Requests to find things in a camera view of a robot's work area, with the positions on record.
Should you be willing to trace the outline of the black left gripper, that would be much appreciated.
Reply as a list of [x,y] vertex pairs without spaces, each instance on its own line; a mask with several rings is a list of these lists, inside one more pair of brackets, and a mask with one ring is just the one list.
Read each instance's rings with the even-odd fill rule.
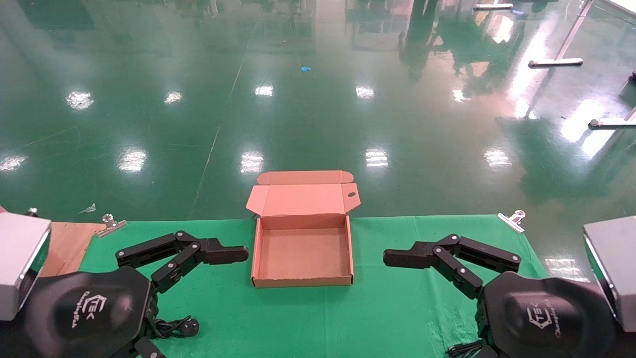
[[143,337],[152,284],[133,268],[36,284],[22,308],[25,358],[165,358]]

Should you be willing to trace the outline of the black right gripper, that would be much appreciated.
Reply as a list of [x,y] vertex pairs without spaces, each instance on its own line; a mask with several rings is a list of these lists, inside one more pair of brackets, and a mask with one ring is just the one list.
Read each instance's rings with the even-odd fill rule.
[[616,321],[600,288],[563,278],[505,272],[482,292],[477,358],[603,358]]

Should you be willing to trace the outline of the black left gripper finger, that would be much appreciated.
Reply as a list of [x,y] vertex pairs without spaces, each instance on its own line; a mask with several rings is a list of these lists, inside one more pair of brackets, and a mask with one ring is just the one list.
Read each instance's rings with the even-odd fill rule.
[[140,268],[168,259],[151,275],[153,292],[165,293],[199,264],[227,265],[248,259],[246,246],[226,247],[217,238],[200,239],[177,231],[116,252],[118,267]]

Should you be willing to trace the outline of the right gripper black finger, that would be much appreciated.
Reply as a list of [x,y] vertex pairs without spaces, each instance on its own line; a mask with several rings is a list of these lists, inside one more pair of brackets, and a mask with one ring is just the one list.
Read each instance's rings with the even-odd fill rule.
[[458,234],[438,242],[415,242],[409,250],[384,251],[387,267],[434,268],[466,297],[477,299],[483,291],[483,280],[461,261],[503,273],[518,272],[522,259],[518,254]]

